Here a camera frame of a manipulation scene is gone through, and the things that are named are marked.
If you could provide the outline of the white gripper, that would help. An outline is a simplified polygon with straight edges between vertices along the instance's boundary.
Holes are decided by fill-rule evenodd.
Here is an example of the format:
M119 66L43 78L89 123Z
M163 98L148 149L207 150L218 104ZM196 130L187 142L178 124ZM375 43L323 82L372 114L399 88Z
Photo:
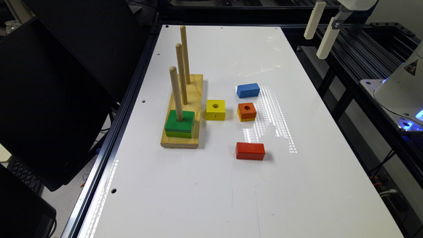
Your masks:
M324 60L328 57L330 50L340 32L341 26L344 21L352 14L352 11L367 11L372 8L377 0L337 0L341 5L346 7L349 11L339 11L335 17L332 17L329 25L325 31L321 44L317 50L317 57ZM309 21L307 23L304 38L311 40L315 31L319 25L320 19L323 15L323 11L326 7L325 1L317 1L311 12Z

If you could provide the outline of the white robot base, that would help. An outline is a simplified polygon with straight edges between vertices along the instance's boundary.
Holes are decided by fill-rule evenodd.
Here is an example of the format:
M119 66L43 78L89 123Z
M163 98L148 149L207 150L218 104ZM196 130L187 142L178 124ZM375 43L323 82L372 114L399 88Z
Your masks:
M400 132L422 133L422 45L386 79L360 84Z

